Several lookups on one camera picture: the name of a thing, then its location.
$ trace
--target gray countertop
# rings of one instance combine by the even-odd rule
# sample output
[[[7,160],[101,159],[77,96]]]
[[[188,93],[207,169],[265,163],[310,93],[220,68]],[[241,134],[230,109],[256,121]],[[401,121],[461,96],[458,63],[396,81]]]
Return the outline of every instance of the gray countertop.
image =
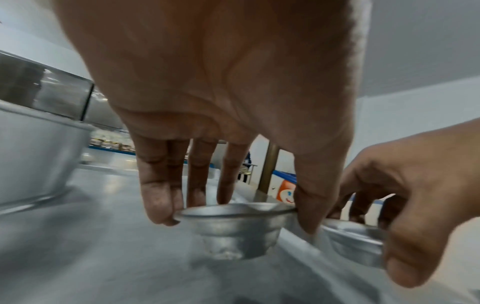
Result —
[[[280,247],[254,260],[213,261],[182,224],[151,224],[135,176],[78,169],[70,184],[61,198],[1,218],[0,302],[340,302]],[[247,200],[269,200],[242,187]]]

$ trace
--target fingernail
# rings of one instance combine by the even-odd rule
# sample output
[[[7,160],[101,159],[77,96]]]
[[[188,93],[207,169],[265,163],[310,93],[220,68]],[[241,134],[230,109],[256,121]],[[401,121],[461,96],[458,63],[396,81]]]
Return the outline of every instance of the fingernail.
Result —
[[[417,268],[395,257],[386,262],[386,271],[390,278],[400,286],[413,288],[422,283],[422,275]]]

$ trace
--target brown pole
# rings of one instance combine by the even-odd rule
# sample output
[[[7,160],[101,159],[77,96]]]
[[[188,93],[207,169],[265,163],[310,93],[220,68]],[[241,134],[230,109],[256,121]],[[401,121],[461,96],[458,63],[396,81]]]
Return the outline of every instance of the brown pole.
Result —
[[[277,165],[279,151],[280,148],[270,141],[270,143],[268,144],[268,150],[266,151],[265,162],[263,163],[260,183],[258,183],[258,189],[263,193],[269,192],[270,180],[272,178],[272,173],[274,172]]]

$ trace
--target metal table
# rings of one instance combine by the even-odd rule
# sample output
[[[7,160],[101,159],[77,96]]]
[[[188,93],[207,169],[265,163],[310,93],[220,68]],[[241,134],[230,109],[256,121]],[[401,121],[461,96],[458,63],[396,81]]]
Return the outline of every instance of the metal table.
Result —
[[[265,257],[210,260],[184,225],[147,220],[135,174],[102,171],[77,169],[63,197],[0,218],[1,303],[399,303],[294,227]],[[234,199],[274,200],[244,183]]]

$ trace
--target palm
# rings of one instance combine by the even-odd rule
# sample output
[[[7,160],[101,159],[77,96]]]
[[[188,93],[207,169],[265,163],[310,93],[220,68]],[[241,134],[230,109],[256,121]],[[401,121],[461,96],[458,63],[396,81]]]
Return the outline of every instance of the palm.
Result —
[[[152,220],[166,222],[181,205],[178,166],[190,138],[187,203],[201,205],[217,140],[229,141],[218,194],[225,203],[261,133],[295,154],[299,219],[315,229],[336,198],[352,136],[365,33],[351,42],[357,23],[348,3],[57,2],[65,31],[132,134]]]

